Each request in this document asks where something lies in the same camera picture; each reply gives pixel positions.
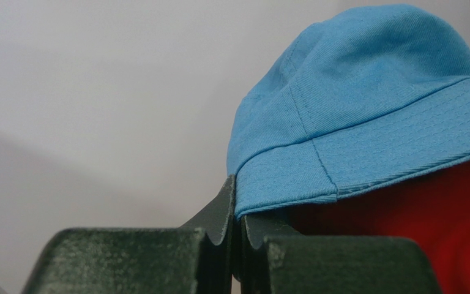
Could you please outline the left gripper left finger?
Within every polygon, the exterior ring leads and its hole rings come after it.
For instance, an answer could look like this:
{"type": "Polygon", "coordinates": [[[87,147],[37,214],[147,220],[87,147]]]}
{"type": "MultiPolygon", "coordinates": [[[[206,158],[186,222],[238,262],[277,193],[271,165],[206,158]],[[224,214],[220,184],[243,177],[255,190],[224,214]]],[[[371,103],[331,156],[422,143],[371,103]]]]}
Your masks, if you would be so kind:
{"type": "Polygon", "coordinates": [[[236,179],[177,228],[68,228],[25,293],[229,293],[236,179]]]}

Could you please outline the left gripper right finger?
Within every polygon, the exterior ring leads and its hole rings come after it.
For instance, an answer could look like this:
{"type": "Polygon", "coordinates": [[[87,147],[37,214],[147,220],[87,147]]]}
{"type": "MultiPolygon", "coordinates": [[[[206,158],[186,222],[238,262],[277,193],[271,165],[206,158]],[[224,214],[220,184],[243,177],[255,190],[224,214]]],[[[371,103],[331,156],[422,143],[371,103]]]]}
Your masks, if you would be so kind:
{"type": "Polygon", "coordinates": [[[244,293],[440,293],[430,262],[409,239],[306,236],[274,213],[241,219],[244,293]]]}

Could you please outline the red hat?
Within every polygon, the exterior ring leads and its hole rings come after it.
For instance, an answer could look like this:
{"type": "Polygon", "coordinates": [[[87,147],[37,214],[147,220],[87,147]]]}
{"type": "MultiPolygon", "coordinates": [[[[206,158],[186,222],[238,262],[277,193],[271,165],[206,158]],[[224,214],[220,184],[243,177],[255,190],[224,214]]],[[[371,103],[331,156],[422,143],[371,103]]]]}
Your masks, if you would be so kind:
{"type": "Polygon", "coordinates": [[[470,293],[470,161],[336,203],[295,206],[289,218],[307,235],[412,239],[444,293],[470,293]]]}

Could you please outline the blue hat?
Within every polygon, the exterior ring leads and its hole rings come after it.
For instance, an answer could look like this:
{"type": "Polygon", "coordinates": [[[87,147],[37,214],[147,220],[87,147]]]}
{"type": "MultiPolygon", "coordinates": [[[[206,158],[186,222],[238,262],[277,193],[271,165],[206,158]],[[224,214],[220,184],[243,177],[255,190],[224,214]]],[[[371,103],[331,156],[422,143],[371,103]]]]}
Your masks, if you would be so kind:
{"type": "Polygon", "coordinates": [[[407,4],[303,30],[239,105],[234,214],[334,203],[470,160],[470,48],[407,4]]]}

